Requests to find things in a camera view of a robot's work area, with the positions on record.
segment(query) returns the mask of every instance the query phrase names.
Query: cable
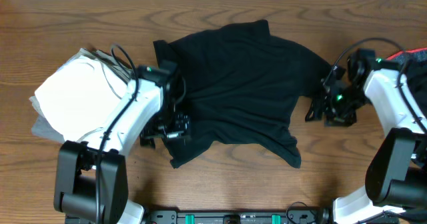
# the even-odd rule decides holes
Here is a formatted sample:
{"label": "cable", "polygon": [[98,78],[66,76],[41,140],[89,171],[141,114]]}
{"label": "cable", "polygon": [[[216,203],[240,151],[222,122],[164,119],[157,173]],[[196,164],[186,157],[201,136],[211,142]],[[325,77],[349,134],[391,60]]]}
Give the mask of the cable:
{"label": "cable", "polygon": [[129,61],[129,64],[132,66],[133,70],[133,77],[135,78],[135,91],[133,92],[132,98],[127,102],[125,107],[119,112],[117,117],[111,122],[110,126],[107,128],[107,131],[104,132],[101,145],[99,146],[97,158],[96,158],[96,172],[95,172],[95,195],[96,195],[96,223],[101,224],[102,221],[102,214],[101,214],[101,159],[102,159],[102,150],[105,146],[105,143],[107,140],[109,140],[109,134],[111,133],[111,130],[114,128],[114,125],[119,121],[120,117],[125,113],[126,109],[132,104],[133,101],[136,100],[138,90],[139,90],[139,81],[137,79],[137,71],[136,67],[133,64],[132,59],[130,56],[126,53],[126,51],[121,48],[117,44],[113,44],[111,46],[111,56],[114,58],[114,61],[120,64],[120,62],[117,60],[117,57],[114,55],[114,48],[118,48],[123,54],[126,56],[127,60]]}
{"label": "cable", "polygon": [[398,79],[396,81],[396,85],[398,87],[399,93],[403,98],[403,102],[405,102],[406,106],[409,109],[409,112],[411,112],[412,117],[414,118],[414,121],[418,124],[418,126],[421,128],[421,130],[427,134],[427,129],[426,127],[422,124],[420,118],[417,116],[417,114],[415,113],[414,109],[411,107],[411,105],[409,104],[409,101],[407,100],[407,98],[405,97],[405,94],[403,93],[403,89],[402,86],[403,84],[400,82],[400,79],[402,78],[402,75],[405,73],[406,69],[409,67],[410,63],[412,62],[412,58],[409,59],[407,62],[405,62],[405,64],[403,65],[403,67],[401,68],[401,70],[399,71],[398,74]]}
{"label": "cable", "polygon": [[175,105],[180,104],[180,103],[182,102],[182,100],[184,100],[185,94],[187,93],[187,84],[185,83],[185,79],[184,79],[184,77],[182,77],[182,76],[181,76],[181,78],[182,78],[182,83],[183,83],[184,91],[183,91],[183,93],[182,93],[181,97],[179,97],[179,98],[176,100]]}
{"label": "cable", "polygon": [[[366,39],[360,40],[360,41],[358,41],[358,42],[354,43],[353,45],[351,45],[351,46],[347,47],[347,48],[346,48],[346,49],[341,53],[341,55],[336,59],[335,63],[332,65],[331,71],[329,72],[328,76],[325,78],[325,80],[324,80],[324,82],[323,82],[323,84],[322,84],[322,85],[323,85],[323,86],[325,86],[325,84],[327,83],[327,81],[329,81],[329,78],[330,78],[331,74],[334,72],[334,70],[336,69],[336,67],[338,66],[338,63],[340,62],[340,60],[342,59],[342,57],[343,57],[343,56],[344,56],[344,55],[345,55],[349,50],[351,50],[351,49],[353,49],[353,48],[355,48],[355,47],[359,46],[360,44],[365,43],[365,42],[367,42],[367,41],[383,41],[383,42],[386,42],[386,43],[392,44],[392,45],[394,45],[395,47],[397,47],[397,48],[399,49],[399,51],[403,52],[403,54],[405,54],[405,56],[409,57],[409,58],[408,58],[408,60],[407,60],[407,62],[405,62],[405,64],[403,65],[403,67],[402,67],[402,68],[401,68],[401,70],[399,71],[398,78],[397,78],[397,80],[396,80],[396,85],[397,85],[397,88],[398,88],[398,90],[399,90],[400,95],[402,96],[403,101],[405,102],[406,107],[408,108],[409,112],[411,112],[411,115],[412,115],[412,117],[414,118],[415,122],[418,124],[418,126],[421,128],[421,130],[422,130],[424,133],[427,133],[427,129],[426,129],[426,128],[425,128],[425,126],[422,124],[422,122],[421,122],[420,118],[417,116],[417,114],[415,113],[415,111],[413,110],[413,108],[411,107],[411,105],[409,104],[409,101],[407,100],[407,98],[406,98],[405,94],[403,93],[402,84],[401,84],[401,82],[400,82],[400,79],[401,79],[402,75],[405,73],[406,69],[407,69],[407,68],[409,67],[409,65],[410,65],[410,62],[411,62],[411,60],[412,60],[412,56],[411,56],[411,54],[410,54],[410,53],[408,53],[408,52],[405,50],[405,48],[403,48],[403,46],[401,46],[399,43],[397,43],[397,42],[395,42],[395,41],[393,41],[393,40],[390,40],[390,39],[387,39],[387,38],[384,38],[384,37],[370,37],[370,38],[366,38]],[[334,108],[333,108],[333,105],[332,105],[332,101],[330,101],[330,102],[331,102],[332,111],[334,112]]]}
{"label": "cable", "polygon": [[327,82],[327,81],[329,81],[329,78],[330,78],[331,74],[335,71],[335,69],[336,69],[336,67],[338,66],[338,63],[340,62],[340,60],[342,59],[342,57],[343,57],[343,56],[344,56],[344,55],[345,55],[349,50],[351,50],[351,49],[353,49],[353,48],[355,48],[355,47],[359,46],[360,44],[365,43],[365,42],[367,42],[367,41],[383,41],[383,42],[386,42],[386,43],[389,43],[389,44],[394,45],[394,46],[395,46],[395,47],[397,47],[400,51],[402,51],[402,52],[406,53],[405,48],[403,48],[401,45],[399,45],[399,43],[397,43],[397,42],[395,42],[395,41],[393,41],[393,40],[390,40],[390,39],[384,38],[384,37],[369,37],[369,38],[362,39],[362,40],[360,40],[360,41],[358,41],[358,42],[354,43],[353,45],[351,45],[351,46],[347,47],[347,48],[346,48],[346,49],[341,53],[341,55],[336,59],[335,63],[332,65],[331,71],[329,72],[328,76],[325,78],[325,80],[324,80],[324,82],[323,82],[323,86],[326,84],[326,82]]}
{"label": "cable", "polygon": [[410,217],[405,217],[402,214],[394,213],[392,211],[383,211],[383,212],[381,212],[381,213],[379,213],[377,215],[374,215],[372,217],[369,217],[369,218],[366,218],[364,220],[358,221],[358,222],[356,222],[354,224],[368,223],[368,222],[371,222],[371,221],[375,221],[375,220],[377,220],[377,219],[379,219],[381,217],[397,217],[397,218],[400,218],[402,220],[409,221],[411,223],[425,223],[427,221],[427,220],[419,220],[419,219],[413,219],[413,218],[410,218]]}
{"label": "cable", "polygon": [[[305,203],[303,203],[302,201],[296,201],[296,202],[294,202],[294,203],[292,203],[287,209],[286,209],[286,212],[285,212],[285,215],[286,215],[286,218],[288,219],[288,221],[290,221],[291,223],[293,223],[293,224],[299,224],[299,223],[296,223],[295,221],[292,221],[292,219],[290,219],[290,217],[289,217],[289,215],[288,215],[288,210],[289,210],[289,208],[291,208],[293,205],[295,205],[295,204],[301,204],[301,205],[305,205],[306,207],[308,207]],[[314,221],[312,221],[312,222],[310,222],[310,223],[315,223],[316,222],[316,214],[314,214],[314,212],[312,211],[312,210],[308,210],[313,216],[314,216]]]}

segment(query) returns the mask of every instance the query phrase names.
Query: white cloth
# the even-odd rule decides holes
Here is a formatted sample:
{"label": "white cloth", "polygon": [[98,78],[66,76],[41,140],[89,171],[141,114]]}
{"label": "white cloth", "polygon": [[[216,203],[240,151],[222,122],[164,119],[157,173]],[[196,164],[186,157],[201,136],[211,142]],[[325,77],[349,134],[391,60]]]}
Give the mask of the white cloth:
{"label": "white cloth", "polygon": [[125,95],[127,85],[109,68],[104,76],[101,65],[84,56],[72,59],[35,91],[46,120],[65,140],[76,141],[102,127],[120,102],[108,82],[120,97]]}

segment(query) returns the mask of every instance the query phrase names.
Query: green connector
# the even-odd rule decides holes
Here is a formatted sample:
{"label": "green connector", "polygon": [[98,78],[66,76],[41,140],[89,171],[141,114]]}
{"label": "green connector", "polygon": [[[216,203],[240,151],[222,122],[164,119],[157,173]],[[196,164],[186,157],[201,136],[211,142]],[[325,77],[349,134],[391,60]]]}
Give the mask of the green connector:
{"label": "green connector", "polygon": [[272,224],[280,224],[282,222],[279,215],[272,215]]}
{"label": "green connector", "polygon": [[186,215],[185,224],[194,224],[194,215]]}

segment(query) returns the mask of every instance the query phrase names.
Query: black cloth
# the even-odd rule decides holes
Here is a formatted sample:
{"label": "black cloth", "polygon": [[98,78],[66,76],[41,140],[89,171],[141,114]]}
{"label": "black cloth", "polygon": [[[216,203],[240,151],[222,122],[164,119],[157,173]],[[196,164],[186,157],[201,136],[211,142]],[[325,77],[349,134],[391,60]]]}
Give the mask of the black cloth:
{"label": "black cloth", "polygon": [[270,35],[266,20],[226,25],[172,43],[154,42],[157,62],[174,61],[186,80],[178,107],[191,118],[191,141],[168,141],[174,168],[225,144],[259,143],[299,168],[289,132],[298,97],[322,87],[330,66],[309,49]]}
{"label": "black cloth", "polygon": [[[422,48],[411,52],[413,58],[406,70],[406,78],[412,96],[421,112],[427,117],[427,49]],[[393,56],[393,61],[404,64],[407,60],[405,54]]]}

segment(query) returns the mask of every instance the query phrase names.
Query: wooden table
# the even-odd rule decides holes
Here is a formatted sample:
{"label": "wooden table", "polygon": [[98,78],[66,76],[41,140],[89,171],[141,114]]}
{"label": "wooden table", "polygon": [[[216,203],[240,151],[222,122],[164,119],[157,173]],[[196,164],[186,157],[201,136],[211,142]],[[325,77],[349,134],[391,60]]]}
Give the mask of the wooden table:
{"label": "wooden table", "polygon": [[[408,49],[427,46],[427,0],[1,0],[0,222],[62,223],[53,209],[59,143],[32,136],[28,98],[88,43],[126,48],[139,65],[156,65],[152,41],[173,41],[228,23],[267,19],[272,35],[297,41],[325,60],[365,37],[389,37]],[[395,48],[376,48],[386,57]],[[189,209],[285,209],[294,201],[328,205],[364,184],[384,134],[373,107],[350,128],[304,123],[300,98],[290,131],[301,169],[260,145],[214,143],[173,169],[161,143],[137,147],[127,162],[129,198]]]}

